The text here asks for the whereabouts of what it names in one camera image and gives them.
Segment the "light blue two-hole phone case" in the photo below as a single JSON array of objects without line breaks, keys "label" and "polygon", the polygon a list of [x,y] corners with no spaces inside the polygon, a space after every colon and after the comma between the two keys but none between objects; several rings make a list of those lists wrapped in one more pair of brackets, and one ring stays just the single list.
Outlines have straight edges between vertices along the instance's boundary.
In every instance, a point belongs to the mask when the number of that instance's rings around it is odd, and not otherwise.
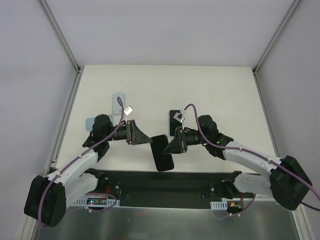
[{"label": "light blue two-hole phone case", "polygon": [[[108,117],[109,117],[111,123],[114,124],[114,117],[112,115],[108,115]],[[87,132],[90,132],[93,129],[94,122],[95,122],[95,118],[94,117],[86,119],[86,121],[85,121],[85,130]]]}]

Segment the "right aluminium frame post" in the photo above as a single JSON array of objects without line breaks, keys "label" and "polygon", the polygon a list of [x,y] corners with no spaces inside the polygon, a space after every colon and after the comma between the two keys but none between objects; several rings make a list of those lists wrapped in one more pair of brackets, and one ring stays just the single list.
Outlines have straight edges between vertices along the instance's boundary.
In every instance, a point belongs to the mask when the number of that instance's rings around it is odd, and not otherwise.
[{"label": "right aluminium frame post", "polygon": [[268,56],[271,54],[273,48],[277,44],[278,40],[280,39],[281,35],[284,33],[287,25],[293,18],[294,14],[298,11],[301,3],[303,0],[293,0],[289,5],[289,8],[285,12],[283,18],[281,19],[280,23],[278,24],[275,32],[273,33],[272,37],[268,41],[264,51],[262,52],[260,58],[258,59],[256,65],[252,69],[252,73],[254,76],[258,74],[260,69],[262,68],[263,64],[267,60]]}]

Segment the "left aluminium frame post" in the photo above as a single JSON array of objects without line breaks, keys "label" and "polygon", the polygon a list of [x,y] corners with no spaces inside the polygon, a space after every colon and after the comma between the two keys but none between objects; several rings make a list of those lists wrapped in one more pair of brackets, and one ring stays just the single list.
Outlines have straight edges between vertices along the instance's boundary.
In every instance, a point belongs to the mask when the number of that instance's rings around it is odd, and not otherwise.
[{"label": "left aluminium frame post", "polygon": [[78,61],[75,58],[75,55],[72,52],[72,49],[70,48],[70,45],[68,44],[58,21],[56,20],[56,17],[54,16],[53,11],[51,10],[49,3],[46,0],[38,0],[37,1],[43,10],[49,25],[51,26],[60,46],[62,47],[62,50],[64,51],[66,57],[68,58],[69,62],[71,63],[72,68],[75,70],[77,74],[81,73],[82,67],[79,65]]}]

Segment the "aluminium frame post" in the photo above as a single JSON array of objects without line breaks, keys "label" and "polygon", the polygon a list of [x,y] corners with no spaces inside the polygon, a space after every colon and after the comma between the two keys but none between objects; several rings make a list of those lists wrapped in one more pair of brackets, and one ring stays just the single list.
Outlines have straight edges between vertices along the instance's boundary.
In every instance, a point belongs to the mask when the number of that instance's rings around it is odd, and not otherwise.
[{"label": "aluminium frame post", "polygon": [[77,74],[81,73],[82,67],[79,65],[78,61],[75,58],[75,55],[72,52],[72,49],[70,48],[70,45],[68,44],[58,21],[56,20],[56,17],[54,16],[53,11],[51,10],[49,3],[46,0],[38,0],[37,1],[43,10],[49,25],[51,26],[60,46],[62,47],[62,50],[64,51],[66,57],[68,58],[69,62],[71,63],[72,68],[75,70]]},{"label": "aluminium frame post", "polygon": [[277,44],[278,40],[280,39],[281,35],[284,33],[287,25],[293,18],[294,14],[298,11],[301,3],[303,0],[293,0],[289,5],[289,8],[285,12],[283,18],[281,19],[280,23],[278,24],[275,32],[273,33],[272,37],[268,41],[264,51],[262,52],[260,58],[258,59],[256,65],[252,69],[252,73],[254,76],[258,74],[260,69],[262,68],[263,64],[267,60],[268,56],[271,54],[273,48]]}]

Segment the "gold phone with black screen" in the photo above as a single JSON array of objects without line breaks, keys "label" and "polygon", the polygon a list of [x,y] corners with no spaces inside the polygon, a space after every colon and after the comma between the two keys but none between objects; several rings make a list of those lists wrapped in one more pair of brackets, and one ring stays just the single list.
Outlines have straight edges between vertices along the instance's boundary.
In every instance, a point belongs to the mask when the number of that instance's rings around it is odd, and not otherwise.
[{"label": "gold phone with black screen", "polygon": [[169,111],[169,135],[173,137],[177,127],[182,127],[185,117],[180,110]]}]

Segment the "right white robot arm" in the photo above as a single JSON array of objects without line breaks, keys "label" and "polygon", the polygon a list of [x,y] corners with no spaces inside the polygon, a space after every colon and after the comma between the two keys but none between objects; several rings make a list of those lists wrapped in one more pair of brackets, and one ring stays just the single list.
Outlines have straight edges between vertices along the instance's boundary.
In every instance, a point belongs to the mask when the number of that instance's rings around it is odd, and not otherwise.
[{"label": "right white robot arm", "polygon": [[273,197],[290,211],[302,204],[312,182],[294,157],[279,158],[247,149],[219,132],[211,116],[201,115],[197,120],[199,129],[185,127],[183,114],[174,111],[169,124],[175,127],[174,137],[163,153],[184,154],[189,146],[202,145],[211,156],[254,171],[254,174],[234,171],[232,178],[215,187],[216,193],[223,198],[232,199],[241,193],[259,194]]}]

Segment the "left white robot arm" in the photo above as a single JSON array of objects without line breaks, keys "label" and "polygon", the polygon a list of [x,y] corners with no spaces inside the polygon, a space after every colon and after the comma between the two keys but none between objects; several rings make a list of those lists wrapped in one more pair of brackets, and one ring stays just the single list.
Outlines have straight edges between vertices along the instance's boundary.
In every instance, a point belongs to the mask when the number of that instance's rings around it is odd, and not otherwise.
[{"label": "left white robot arm", "polygon": [[108,115],[96,116],[76,157],[47,176],[37,175],[32,180],[24,214],[55,227],[70,205],[84,194],[102,194],[106,188],[103,174],[92,167],[105,156],[111,141],[126,141],[132,146],[152,143],[134,120],[121,120],[114,126]]}]

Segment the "black phone case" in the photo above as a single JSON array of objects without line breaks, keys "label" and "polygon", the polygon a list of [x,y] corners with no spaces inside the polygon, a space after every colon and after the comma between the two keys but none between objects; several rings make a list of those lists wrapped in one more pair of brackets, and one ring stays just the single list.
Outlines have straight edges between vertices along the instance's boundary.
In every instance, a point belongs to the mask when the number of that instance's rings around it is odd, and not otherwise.
[{"label": "black phone case", "polygon": [[173,170],[175,165],[171,154],[164,154],[163,151],[168,146],[168,137],[165,134],[151,137],[150,143],[153,160],[158,172]]}]

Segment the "light blue three-hole phone case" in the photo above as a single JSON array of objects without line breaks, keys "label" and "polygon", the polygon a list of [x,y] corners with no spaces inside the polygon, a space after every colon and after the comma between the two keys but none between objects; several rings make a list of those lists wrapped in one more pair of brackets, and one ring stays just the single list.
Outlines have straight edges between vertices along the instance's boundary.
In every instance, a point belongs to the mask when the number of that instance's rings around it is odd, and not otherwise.
[{"label": "light blue three-hole phone case", "polygon": [[169,111],[169,135],[171,137],[175,136],[176,128],[182,126],[182,124],[180,122],[173,119],[174,114],[177,112],[180,112],[180,110],[170,110]]}]

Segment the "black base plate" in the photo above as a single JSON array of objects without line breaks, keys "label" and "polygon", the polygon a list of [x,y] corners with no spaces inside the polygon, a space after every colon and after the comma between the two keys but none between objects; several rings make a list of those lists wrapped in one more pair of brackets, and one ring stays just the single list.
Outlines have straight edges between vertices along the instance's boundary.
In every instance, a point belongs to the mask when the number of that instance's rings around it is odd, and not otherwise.
[{"label": "black base plate", "polygon": [[95,193],[108,193],[121,207],[210,209],[226,197],[225,181],[235,173],[86,170],[98,179]]}]

